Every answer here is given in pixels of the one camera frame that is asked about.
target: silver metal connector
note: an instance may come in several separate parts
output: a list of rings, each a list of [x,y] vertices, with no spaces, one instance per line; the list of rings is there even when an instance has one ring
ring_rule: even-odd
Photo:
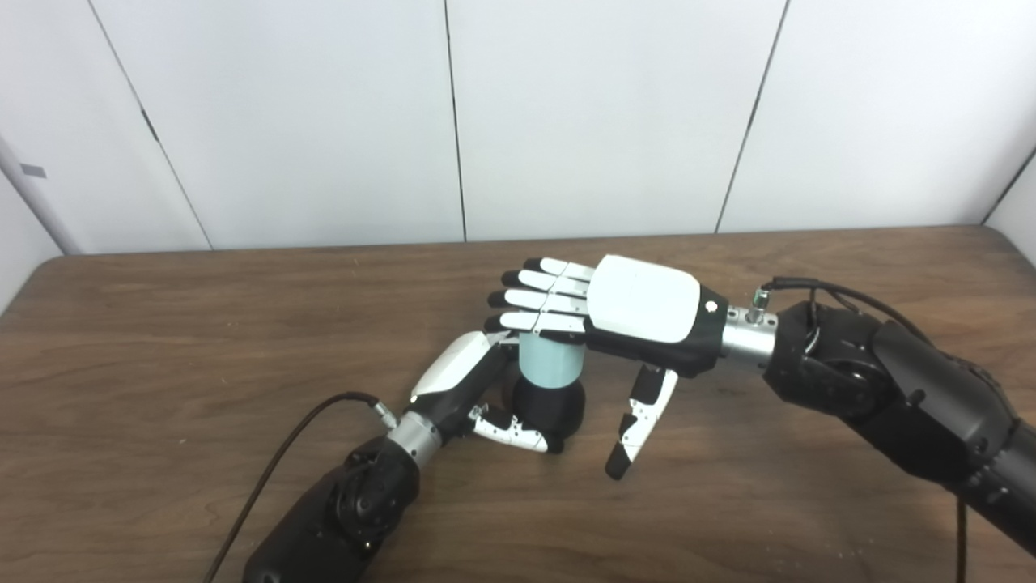
[[[748,324],[758,325],[762,322],[762,317],[767,314],[767,307],[770,305],[770,290],[759,287],[752,297],[752,307],[748,309],[748,316],[745,320]]]
[[[376,413],[378,418],[381,419],[381,425],[388,428],[388,431],[395,430],[399,427],[399,419],[397,419],[396,415],[380,401],[371,409],[373,409],[374,413]]]

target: small sticker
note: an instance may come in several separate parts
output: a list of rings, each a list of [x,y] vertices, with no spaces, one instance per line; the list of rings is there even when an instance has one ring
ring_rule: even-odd
[[[36,176],[37,178],[47,177],[47,170],[44,170],[42,166],[33,166],[32,164],[22,164],[22,173],[26,176]]]

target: black cable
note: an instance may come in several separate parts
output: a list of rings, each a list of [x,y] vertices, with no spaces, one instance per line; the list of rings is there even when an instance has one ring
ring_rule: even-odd
[[[957,583],[968,579],[968,505],[957,498]]]
[[[829,294],[847,296],[854,300],[859,300],[864,304],[881,312],[891,318],[892,320],[898,322],[903,328],[905,328],[911,334],[917,337],[923,341],[926,345],[931,345],[931,341],[925,337],[924,332],[917,326],[914,326],[910,320],[903,315],[899,314],[895,309],[886,304],[885,302],[879,301],[866,294],[861,293],[851,287],[845,287],[844,285],[838,285],[837,283],[830,283],[828,281],[821,281],[819,279],[811,279],[806,276],[775,276],[773,281],[764,283],[761,285],[762,289],[822,289],[827,291]]]
[[[860,309],[857,308],[856,304],[854,304],[853,302],[850,302],[845,298],[842,298],[841,294],[837,294],[837,293],[835,293],[835,291],[828,291],[828,295],[831,296],[832,298],[834,298],[835,301],[837,301],[839,304],[841,304],[842,307],[844,307],[850,312],[853,312],[853,313],[856,313],[856,314],[863,314],[860,311]]]
[[[244,524],[244,519],[247,519],[249,513],[252,512],[252,506],[255,505],[263,487],[266,486],[266,482],[269,480],[270,474],[274,473],[274,468],[277,467],[281,458],[284,458],[284,454],[288,451],[289,447],[291,447],[291,444],[295,441],[295,438],[298,437],[298,434],[301,434],[303,430],[305,430],[306,427],[309,426],[321,411],[341,401],[359,401],[366,403],[372,408],[379,403],[378,399],[375,397],[367,393],[349,391],[328,398],[320,405],[314,407],[313,411],[310,411],[306,417],[303,417],[303,420],[295,426],[294,430],[291,430],[288,437],[285,438],[283,443],[281,443],[281,447],[277,449],[277,453],[275,453],[274,457],[270,458],[269,463],[266,464],[266,469],[263,470],[262,475],[259,476],[259,482],[256,483],[255,488],[252,490],[252,494],[249,495],[249,499],[244,502],[244,506],[241,508],[241,513],[237,515],[237,520],[235,520],[234,525],[230,527],[230,532],[227,533],[227,538],[224,540],[223,546],[220,547],[220,551],[215,554],[215,558],[212,559],[212,564],[209,565],[208,573],[206,573],[205,578],[202,579],[203,583],[212,583],[212,579],[215,578],[215,572],[218,572],[220,570],[220,565],[223,564],[223,559],[226,558],[227,552],[230,551],[230,546],[234,544],[234,538],[237,538],[237,533],[241,530],[241,526]]]

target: black robot forearm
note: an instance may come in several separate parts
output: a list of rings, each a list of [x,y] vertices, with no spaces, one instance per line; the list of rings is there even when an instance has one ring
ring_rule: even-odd
[[[779,314],[764,375],[774,391],[838,416],[1036,556],[1036,434],[996,382],[896,323],[816,309],[803,302]]]

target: black fingertip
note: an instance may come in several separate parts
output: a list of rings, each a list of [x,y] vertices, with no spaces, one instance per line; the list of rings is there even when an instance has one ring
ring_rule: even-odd
[[[623,413],[623,420],[618,422],[618,437],[622,438],[626,432],[637,422],[637,418],[629,413]]]
[[[489,308],[491,309],[506,309],[509,307],[508,301],[505,299],[507,291],[493,291],[487,299],[489,302]]]
[[[486,329],[486,332],[503,332],[507,330],[507,327],[500,322],[499,315],[487,318],[483,327]]]
[[[565,451],[565,440],[543,434],[543,441],[547,442],[547,454],[560,454]]]
[[[518,273],[520,272],[521,272],[520,269],[503,271],[503,274],[500,275],[500,283],[507,285],[508,287],[524,286],[521,280],[518,279]]]
[[[616,443],[615,447],[611,448],[611,456],[608,456],[608,463],[604,465],[604,473],[613,480],[621,480],[632,465],[633,462],[626,456],[626,448],[623,444]]]
[[[525,259],[525,263],[522,264],[523,267],[527,269],[542,271],[543,267],[540,266],[543,263],[543,257],[530,257]]]

